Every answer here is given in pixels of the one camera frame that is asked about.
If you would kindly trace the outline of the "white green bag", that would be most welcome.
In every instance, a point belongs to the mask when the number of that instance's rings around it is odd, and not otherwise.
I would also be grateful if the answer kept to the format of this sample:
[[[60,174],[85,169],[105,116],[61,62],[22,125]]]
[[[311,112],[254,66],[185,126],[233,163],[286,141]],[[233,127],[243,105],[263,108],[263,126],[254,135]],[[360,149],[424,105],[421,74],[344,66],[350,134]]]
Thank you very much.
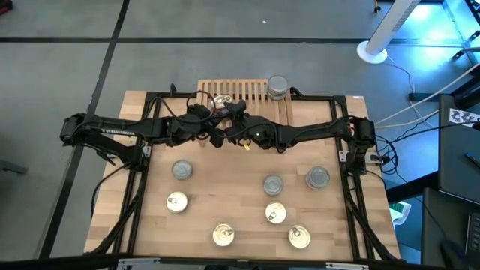
[[[408,218],[411,205],[405,202],[396,202],[389,205],[391,220],[394,226],[402,225]]]

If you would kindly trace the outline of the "grey floor object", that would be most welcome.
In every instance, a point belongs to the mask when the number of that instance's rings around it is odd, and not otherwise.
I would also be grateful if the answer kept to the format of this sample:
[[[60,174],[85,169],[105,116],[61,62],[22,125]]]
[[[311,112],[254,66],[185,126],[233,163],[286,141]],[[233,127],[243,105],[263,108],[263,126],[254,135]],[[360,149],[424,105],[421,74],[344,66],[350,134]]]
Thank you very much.
[[[0,170],[5,172],[16,173],[19,175],[25,175],[28,172],[27,168],[8,162],[6,160],[2,160],[2,159],[0,159]]]

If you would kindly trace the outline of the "white fiducial tag paper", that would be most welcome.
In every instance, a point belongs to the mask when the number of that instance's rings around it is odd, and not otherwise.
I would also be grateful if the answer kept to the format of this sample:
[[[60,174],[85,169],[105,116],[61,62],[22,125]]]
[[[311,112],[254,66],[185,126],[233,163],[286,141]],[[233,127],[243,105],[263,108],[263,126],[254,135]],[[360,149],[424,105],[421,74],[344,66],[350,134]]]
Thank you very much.
[[[449,110],[448,120],[453,124],[462,124],[463,126],[471,128],[476,122],[480,122],[480,115],[451,108]]]

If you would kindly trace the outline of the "black stand base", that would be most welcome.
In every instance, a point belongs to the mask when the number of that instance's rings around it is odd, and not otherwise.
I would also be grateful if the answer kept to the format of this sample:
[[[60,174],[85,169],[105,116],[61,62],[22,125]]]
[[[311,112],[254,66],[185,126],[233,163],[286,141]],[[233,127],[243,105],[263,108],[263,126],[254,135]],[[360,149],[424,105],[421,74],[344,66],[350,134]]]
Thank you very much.
[[[432,94],[428,93],[410,93],[408,101],[419,102]],[[449,94],[435,94],[426,102],[440,102],[440,96],[448,95],[453,98],[454,104],[459,109],[469,109],[470,107],[480,104],[480,73],[472,75],[468,81],[460,85]]]

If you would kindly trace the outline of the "silver metal bracket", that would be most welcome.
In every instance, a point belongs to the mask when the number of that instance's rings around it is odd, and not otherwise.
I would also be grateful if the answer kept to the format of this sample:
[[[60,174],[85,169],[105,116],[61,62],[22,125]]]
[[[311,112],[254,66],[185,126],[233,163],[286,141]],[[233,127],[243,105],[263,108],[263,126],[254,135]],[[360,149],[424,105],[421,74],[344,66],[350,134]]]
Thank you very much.
[[[336,270],[370,270],[368,265],[346,262],[326,262],[325,267]]]
[[[134,266],[153,265],[160,262],[161,259],[158,257],[124,258],[118,261],[116,270],[131,270]]]

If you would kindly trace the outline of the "dark grey desk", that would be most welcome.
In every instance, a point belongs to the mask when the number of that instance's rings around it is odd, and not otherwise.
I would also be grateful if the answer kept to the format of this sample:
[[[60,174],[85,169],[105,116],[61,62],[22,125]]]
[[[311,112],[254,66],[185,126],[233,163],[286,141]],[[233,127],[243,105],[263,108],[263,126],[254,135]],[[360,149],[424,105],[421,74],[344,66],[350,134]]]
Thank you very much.
[[[453,98],[439,99],[439,189],[480,204],[480,169],[465,157],[470,153],[480,161],[480,130],[453,124],[449,110],[457,109]]]

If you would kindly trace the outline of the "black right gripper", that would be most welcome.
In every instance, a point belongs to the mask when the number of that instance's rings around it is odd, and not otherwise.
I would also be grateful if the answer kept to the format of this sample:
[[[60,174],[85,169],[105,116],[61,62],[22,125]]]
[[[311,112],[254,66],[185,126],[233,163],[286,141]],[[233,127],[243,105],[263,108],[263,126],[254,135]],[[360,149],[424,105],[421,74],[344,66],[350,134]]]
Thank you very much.
[[[262,116],[244,116],[247,104],[244,100],[226,102],[230,112],[230,142],[243,146],[244,140],[257,144],[261,149],[278,149],[278,125]]]

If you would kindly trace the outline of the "black keyboard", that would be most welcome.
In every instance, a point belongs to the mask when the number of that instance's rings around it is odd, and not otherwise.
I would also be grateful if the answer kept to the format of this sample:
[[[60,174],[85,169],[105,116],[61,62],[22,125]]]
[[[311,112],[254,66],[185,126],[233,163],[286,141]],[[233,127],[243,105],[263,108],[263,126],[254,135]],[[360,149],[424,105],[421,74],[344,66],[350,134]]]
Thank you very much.
[[[480,213],[477,212],[468,216],[465,254],[470,260],[480,260]]]

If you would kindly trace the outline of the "wooden slatted shelf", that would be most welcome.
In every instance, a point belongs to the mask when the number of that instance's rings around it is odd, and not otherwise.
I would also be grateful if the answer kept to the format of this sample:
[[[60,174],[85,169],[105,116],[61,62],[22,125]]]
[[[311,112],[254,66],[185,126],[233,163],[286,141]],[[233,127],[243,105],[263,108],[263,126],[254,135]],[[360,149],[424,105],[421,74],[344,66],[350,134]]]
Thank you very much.
[[[289,93],[283,100],[272,100],[267,94],[267,81],[267,79],[205,80],[198,84],[196,103],[211,109],[211,101],[214,96],[227,94],[232,97],[233,103],[244,100],[247,104],[245,112],[252,116],[263,116],[272,122],[293,126],[290,90],[287,90]],[[225,128],[231,126],[229,120]],[[244,145],[250,145],[253,142],[244,140],[243,143]]]

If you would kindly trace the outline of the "blue label salmon can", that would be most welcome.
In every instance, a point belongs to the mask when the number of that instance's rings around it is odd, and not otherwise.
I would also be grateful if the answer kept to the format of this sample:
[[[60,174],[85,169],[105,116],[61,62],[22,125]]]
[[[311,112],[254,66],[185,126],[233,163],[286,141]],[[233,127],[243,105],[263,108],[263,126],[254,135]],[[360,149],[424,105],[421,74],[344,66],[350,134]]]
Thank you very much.
[[[271,224],[282,224],[287,217],[287,210],[280,202],[270,202],[265,207],[265,217]]]
[[[304,249],[311,243],[311,234],[304,226],[295,225],[288,232],[289,243],[298,249]]]
[[[233,242],[235,231],[228,223],[219,223],[213,230],[212,238],[216,245],[226,247]]]
[[[231,104],[233,98],[229,94],[218,94],[211,101],[211,108],[216,112],[226,108],[226,104]]]
[[[173,192],[166,198],[166,207],[172,213],[181,213],[188,207],[188,197],[180,191]]]

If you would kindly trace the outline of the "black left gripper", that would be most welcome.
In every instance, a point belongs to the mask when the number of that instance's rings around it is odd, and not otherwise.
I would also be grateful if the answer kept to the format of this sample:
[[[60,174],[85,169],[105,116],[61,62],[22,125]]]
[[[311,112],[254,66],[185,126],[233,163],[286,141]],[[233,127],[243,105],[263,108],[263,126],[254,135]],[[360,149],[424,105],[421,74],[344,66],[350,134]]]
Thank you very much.
[[[225,107],[211,107],[195,103],[193,105],[187,105],[188,116],[193,116],[192,120],[188,120],[195,125],[199,125],[200,132],[195,135],[195,138],[199,141],[207,140],[211,132],[220,129],[223,130],[230,118],[225,116]]]

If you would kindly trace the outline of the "black desk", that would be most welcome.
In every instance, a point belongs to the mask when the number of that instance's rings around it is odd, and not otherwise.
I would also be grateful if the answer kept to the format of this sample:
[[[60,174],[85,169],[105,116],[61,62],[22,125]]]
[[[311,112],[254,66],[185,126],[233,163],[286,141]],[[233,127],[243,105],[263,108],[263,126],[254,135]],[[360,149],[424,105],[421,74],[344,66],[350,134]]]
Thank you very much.
[[[465,254],[470,212],[480,213],[480,204],[434,189],[423,191],[421,264],[480,270],[480,260]]]

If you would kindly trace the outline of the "black pen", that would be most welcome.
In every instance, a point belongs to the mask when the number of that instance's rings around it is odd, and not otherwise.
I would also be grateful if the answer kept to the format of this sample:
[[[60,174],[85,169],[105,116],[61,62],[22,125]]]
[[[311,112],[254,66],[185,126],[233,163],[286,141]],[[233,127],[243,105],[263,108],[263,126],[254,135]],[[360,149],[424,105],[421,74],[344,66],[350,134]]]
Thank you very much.
[[[473,155],[470,153],[465,153],[463,155],[471,164],[477,167],[480,170],[480,161],[478,161]]]

